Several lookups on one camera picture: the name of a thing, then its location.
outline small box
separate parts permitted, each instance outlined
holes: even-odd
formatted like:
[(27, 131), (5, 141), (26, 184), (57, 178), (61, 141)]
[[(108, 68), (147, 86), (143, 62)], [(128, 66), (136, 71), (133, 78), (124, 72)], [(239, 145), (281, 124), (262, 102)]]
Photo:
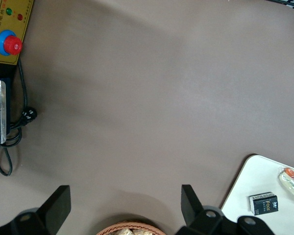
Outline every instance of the small box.
[(272, 192), (264, 192), (249, 197), (250, 209), (254, 215), (277, 212), (278, 197)]

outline yellow control panel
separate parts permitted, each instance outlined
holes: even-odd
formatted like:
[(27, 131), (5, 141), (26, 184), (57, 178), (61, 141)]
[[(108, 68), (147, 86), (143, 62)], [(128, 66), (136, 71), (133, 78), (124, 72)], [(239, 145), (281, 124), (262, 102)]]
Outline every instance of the yellow control panel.
[[(16, 39), (21, 40), (20, 43), (23, 42), (33, 2), (34, 0), (0, 0), (0, 34), (12, 32)], [(12, 47), (18, 49), (19, 46), (16, 44)], [(6, 53), (3, 55), (4, 52), (1, 52), (0, 63), (16, 65), (19, 52), (15, 53), (17, 54)]]

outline snack package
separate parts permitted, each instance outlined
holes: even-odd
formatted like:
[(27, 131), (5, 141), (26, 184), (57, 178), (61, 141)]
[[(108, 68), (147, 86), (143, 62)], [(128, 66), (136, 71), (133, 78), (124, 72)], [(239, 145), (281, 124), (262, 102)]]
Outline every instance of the snack package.
[(134, 235), (152, 235), (151, 232), (144, 231), (144, 230), (141, 230), (141, 229), (134, 229), (133, 234)]
[(130, 229), (122, 229), (116, 232), (116, 235), (134, 235)]
[(284, 168), (279, 179), (285, 188), (294, 195), (294, 171), (290, 168)]

